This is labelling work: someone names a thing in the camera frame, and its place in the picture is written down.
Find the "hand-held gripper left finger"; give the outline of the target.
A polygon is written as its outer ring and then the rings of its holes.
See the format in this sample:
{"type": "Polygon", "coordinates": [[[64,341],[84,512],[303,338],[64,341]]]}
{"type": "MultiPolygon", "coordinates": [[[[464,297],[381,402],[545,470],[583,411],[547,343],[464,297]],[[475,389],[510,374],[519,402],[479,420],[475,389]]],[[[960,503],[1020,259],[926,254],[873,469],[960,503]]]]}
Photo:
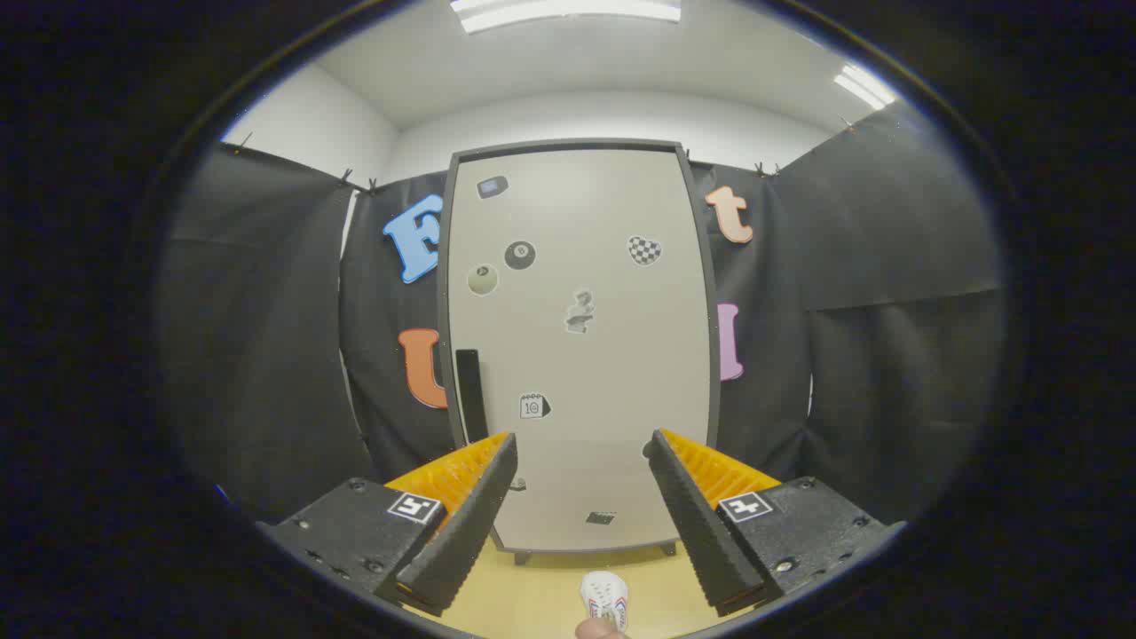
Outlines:
{"type": "Polygon", "coordinates": [[[516,470],[516,438],[500,433],[386,483],[348,478],[260,530],[358,597],[438,616],[477,562],[516,470]]]}

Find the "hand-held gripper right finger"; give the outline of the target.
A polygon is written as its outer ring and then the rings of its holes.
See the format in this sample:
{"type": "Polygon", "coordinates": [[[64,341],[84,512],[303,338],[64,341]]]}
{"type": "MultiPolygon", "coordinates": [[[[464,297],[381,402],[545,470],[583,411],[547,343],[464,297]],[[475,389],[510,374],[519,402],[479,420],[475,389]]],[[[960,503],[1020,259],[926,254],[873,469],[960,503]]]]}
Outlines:
{"type": "Polygon", "coordinates": [[[654,431],[644,454],[705,601],[721,616],[828,586],[905,526],[872,517],[819,478],[782,482],[668,430],[654,431]]]}

